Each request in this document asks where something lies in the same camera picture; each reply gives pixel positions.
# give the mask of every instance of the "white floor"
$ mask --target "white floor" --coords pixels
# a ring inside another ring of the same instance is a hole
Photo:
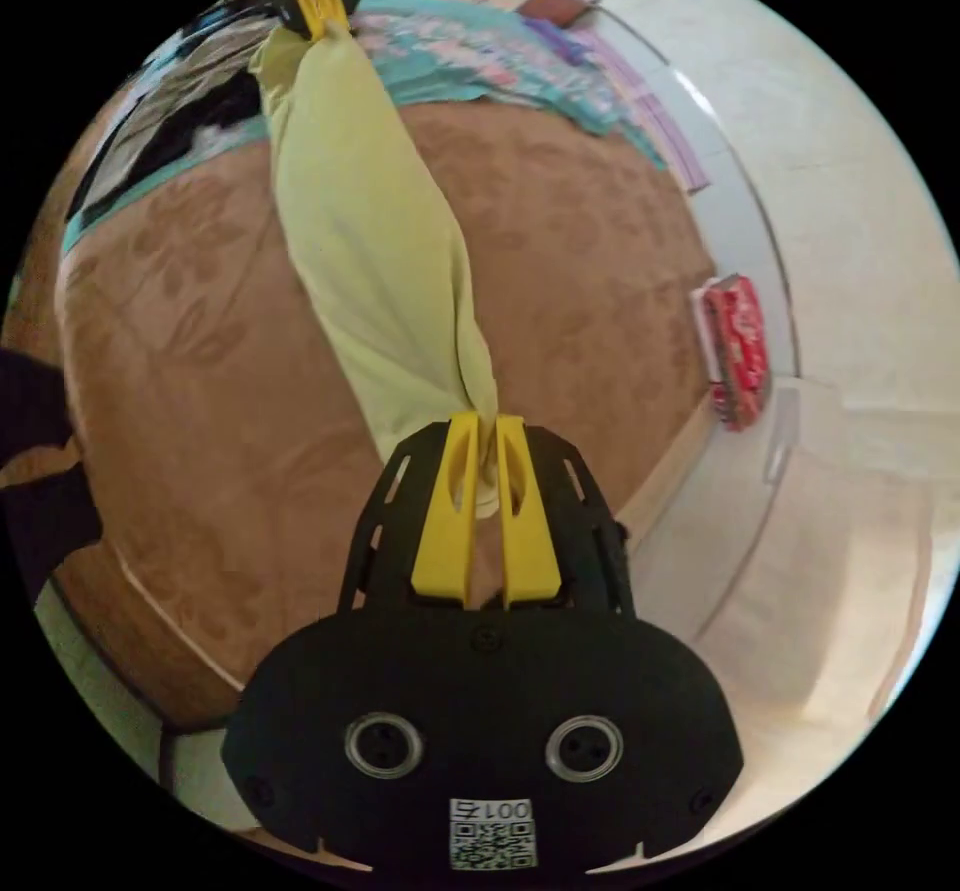
[[[837,389],[852,463],[935,484],[912,671],[960,566],[960,275],[943,221],[866,96],[765,5],[603,3],[702,95],[756,189],[786,271],[800,372]],[[694,209],[702,228],[715,220]]]

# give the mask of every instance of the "dark cloth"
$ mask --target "dark cloth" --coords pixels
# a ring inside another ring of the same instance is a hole
[[[225,130],[241,121],[255,118],[260,114],[260,109],[260,88],[257,85],[257,79],[245,68],[241,68],[222,84],[212,88],[202,98],[189,101],[177,108],[159,124],[130,166],[123,181],[102,198],[83,209],[80,214],[80,227],[90,227],[107,214],[130,188],[189,154],[193,147],[193,136],[201,128]],[[99,167],[99,160],[102,160],[101,156],[107,153],[109,144],[109,141],[104,142],[103,148],[98,153],[97,167]],[[80,185],[81,188],[85,188],[84,194],[89,190],[94,175],[96,175],[96,167],[91,167],[87,175],[84,175]],[[78,190],[71,208],[79,207],[82,203],[83,197]],[[73,213],[75,211],[68,214],[68,220]]]
[[[31,603],[67,555],[103,536],[82,464],[4,488],[0,504]]]
[[[63,372],[0,348],[0,468],[38,445],[62,448],[72,433]]]
[[[0,348],[0,467],[30,448],[62,448],[72,433],[59,368]],[[0,489],[0,505],[32,602],[68,554],[103,535],[82,464]]]
[[[248,71],[238,71],[197,101],[173,112],[137,156],[123,188],[131,188],[189,154],[200,128],[231,128],[260,113],[260,87]]]

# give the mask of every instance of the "bed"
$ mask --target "bed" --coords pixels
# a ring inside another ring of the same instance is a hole
[[[68,215],[131,86],[54,183],[3,344],[62,366],[103,522],[56,585],[187,731],[222,722],[270,648],[333,611],[381,461],[288,260],[266,140],[169,163],[82,226]],[[688,295],[714,266],[681,188],[629,134],[509,93],[395,103],[466,239],[502,410],[573,441],[642,534],[709,433]],[[481,522],[474,604],[499,587],[498,548]]]

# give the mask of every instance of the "teal blanket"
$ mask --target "teal blanket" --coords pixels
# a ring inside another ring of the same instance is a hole
[[[552,110],[590,134],[622,134],[658,168],[666,163],[593,64],[565,62],[512,12],[451,0],[361,0],[357,40],[398,106],[491,98]],[[213,151],[167,165],[126,191],[102,217],[67,224],[62,254],[100,221],[215,154],[267,137],[262,117],[238,126]]]

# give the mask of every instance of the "tile floor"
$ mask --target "tile floor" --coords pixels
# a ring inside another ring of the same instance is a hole
[[[604,0],[703,93],[773,220],[805,376],[858,409],[960,413],[960,281],[912,161],[755,0]]]
[[[40,593],[36,614],[54,654],[94,717],[127,755],[156,780],[160,719],[103,663],[49,584]]]

